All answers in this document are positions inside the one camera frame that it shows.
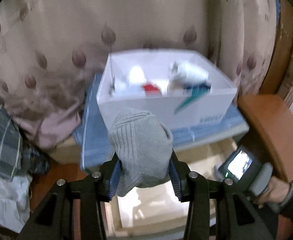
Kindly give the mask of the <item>person's right hand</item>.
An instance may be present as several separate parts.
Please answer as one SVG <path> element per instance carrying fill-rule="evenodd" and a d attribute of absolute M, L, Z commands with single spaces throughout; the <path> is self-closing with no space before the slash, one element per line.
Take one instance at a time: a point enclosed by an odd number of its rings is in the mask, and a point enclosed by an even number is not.
<path fill-rule="evenodd" d="M 253 200 L 254 204 L 282 203 L 290 191 L 290 184 L 275 176 L 270 178 L 267 190 Z"/>

